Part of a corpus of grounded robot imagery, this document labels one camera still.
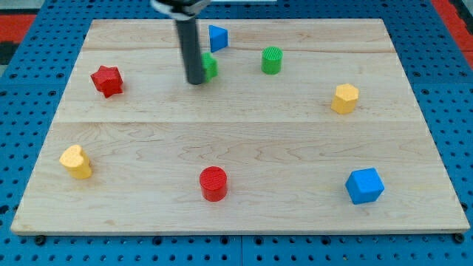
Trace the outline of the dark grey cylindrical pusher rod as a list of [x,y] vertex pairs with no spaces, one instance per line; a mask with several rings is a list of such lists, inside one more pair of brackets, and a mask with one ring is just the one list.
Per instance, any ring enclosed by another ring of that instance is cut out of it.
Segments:
[[205,81],[205,72],[203,69],[197,20],[195,17],[191,17],[185,21],[176,20],[175,24],[186,80],[189,84],[200,85]]

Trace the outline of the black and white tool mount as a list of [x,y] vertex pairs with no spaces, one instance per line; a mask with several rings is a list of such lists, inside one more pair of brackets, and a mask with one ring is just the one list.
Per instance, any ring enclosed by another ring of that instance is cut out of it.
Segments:
[[211,0],[150,0],[150,5],[159,13],[174,20],[189,20],[201,13]]

